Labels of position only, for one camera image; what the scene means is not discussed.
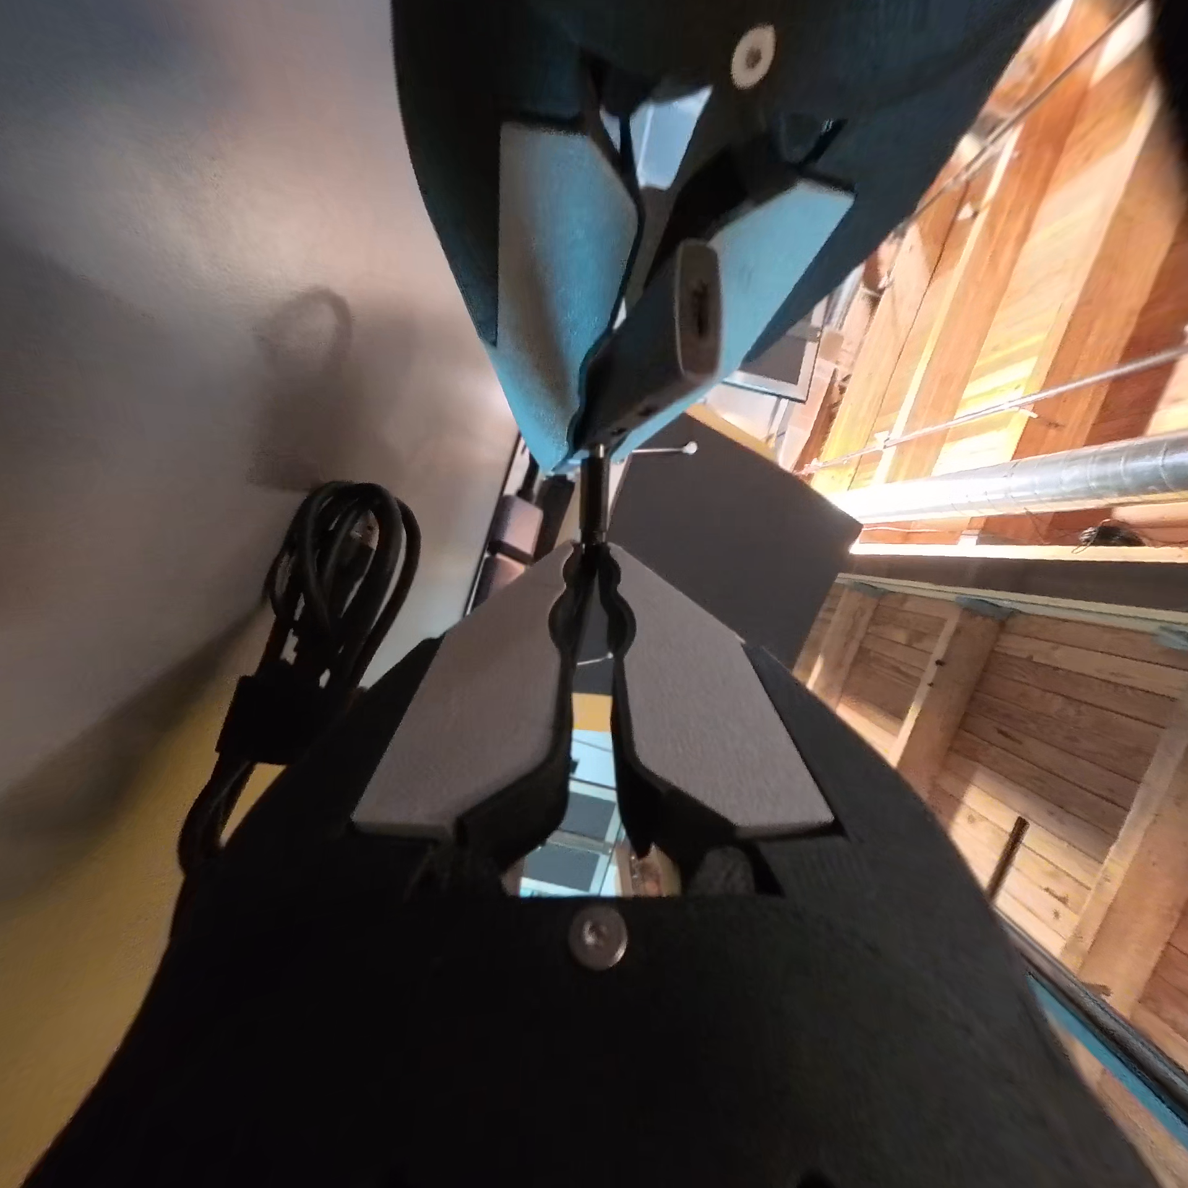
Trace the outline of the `grey adapter plug with tether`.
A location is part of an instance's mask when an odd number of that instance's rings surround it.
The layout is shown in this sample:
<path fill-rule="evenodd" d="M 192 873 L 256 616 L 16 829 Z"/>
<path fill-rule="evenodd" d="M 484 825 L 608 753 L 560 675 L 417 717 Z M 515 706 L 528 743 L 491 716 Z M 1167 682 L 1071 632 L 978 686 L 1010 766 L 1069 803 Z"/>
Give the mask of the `grey adapter plug with tether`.
<path fill-rule="evenodd" d="M 488 529 L 488 551 L 519 564 L 532 564 L 541 531 L 541 508 L 515 494 L 503 494 Z"/>

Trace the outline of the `dark grey usb hub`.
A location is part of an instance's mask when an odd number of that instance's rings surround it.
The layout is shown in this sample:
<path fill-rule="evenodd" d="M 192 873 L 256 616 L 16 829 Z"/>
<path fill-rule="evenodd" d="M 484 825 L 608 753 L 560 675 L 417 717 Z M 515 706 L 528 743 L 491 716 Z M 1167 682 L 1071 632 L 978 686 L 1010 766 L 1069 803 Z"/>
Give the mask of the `dark grey usb hub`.
<path fill-rule="evenodd" d="M 584 364 L 575 451 L 623 453 L 712 384 L 723 355 L 719 257 L 682 240 Z"/>

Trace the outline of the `silver ventilation duct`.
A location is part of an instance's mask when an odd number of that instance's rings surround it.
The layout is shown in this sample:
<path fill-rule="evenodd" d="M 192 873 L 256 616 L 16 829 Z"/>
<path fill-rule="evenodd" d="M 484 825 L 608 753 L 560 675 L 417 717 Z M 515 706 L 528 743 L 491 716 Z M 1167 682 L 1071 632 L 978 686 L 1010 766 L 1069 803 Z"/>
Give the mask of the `silver ventilation duct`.
<path fill-rule="evenodd" d="M 1185 431 L 869 484 L 826 499 L 863 525 L 1180 503 Z"/>

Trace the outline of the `black wood-edged panel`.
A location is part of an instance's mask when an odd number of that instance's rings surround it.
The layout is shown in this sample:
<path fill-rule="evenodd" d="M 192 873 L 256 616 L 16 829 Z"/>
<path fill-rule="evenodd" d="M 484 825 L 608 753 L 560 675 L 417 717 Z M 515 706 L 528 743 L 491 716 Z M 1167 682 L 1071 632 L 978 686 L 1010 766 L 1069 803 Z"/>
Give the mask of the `black wood-edged panel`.
<path fill-rule="evenodd" d="M 608 538 L 788 668 L 860 523 L 734 431 L 682 412 L 630 453 Z"/>

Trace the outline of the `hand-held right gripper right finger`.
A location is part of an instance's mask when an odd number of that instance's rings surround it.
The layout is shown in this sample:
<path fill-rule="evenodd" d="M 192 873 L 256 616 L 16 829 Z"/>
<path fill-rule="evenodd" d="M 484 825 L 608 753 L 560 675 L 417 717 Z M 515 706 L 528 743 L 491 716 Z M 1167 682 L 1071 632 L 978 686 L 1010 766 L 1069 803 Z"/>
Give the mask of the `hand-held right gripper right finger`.
<path fill-rule="evenodd" d="M 734 631 L 614 544 L 602 610 L 617 806 L 636 851 L 701 858 L 834 827 Z"/>

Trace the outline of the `yellow plastic bin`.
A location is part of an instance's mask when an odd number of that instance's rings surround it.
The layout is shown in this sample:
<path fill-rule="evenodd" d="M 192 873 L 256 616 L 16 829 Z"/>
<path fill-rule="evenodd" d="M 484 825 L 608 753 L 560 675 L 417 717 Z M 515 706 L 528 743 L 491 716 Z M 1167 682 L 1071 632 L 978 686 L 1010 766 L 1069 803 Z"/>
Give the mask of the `yellow plastic bin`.
<path fill-rule="evenodd" d="M 219 697 L 147 751 L 110 823 L 1 906 L 1 1184 L 20 1186 L 127 1032 L 181 888 L 175 838 L 214 758 Z"/>

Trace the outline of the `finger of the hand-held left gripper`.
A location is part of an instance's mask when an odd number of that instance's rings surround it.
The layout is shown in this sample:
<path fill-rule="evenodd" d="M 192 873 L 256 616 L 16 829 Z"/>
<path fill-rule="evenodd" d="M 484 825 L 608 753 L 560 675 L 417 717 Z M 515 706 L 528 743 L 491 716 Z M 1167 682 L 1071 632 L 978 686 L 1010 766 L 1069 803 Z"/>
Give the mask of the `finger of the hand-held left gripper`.
<path fill-rule="evenodd" d="M 708 379 L 693 384 L 689 396 L 675 397 L 660 412 L 647 412 L 641 427 L 630 431 L 630 440 L 651 438 L 717 386 L 776 403 L 802 403 L 793 383 L 762 379 L 745 370 L 743 360 L 850 203 L 847 190 L 800 179 L 701 235 L 719 266 L 719 362 Z"/>
<path fill-rule="evenodd" d="M 627 186 L 577 131 L 499 131 L 497 379 L 541 471 L 571 468 L 580 373 L 608 331 L 638 229 Z"/>

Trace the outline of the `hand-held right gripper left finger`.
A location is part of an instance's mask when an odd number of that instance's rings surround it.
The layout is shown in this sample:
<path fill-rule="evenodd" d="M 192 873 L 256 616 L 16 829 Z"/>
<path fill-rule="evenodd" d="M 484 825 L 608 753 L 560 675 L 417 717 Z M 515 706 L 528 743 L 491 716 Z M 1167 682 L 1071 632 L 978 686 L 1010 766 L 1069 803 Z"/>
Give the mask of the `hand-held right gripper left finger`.
<path fill-rule="evenodd" d="M 358 830 L 449 838 L 541 767 L 569 706 L 551 614 L 577 557 L 558 545 L 440 638 L 353 810 Z"/>

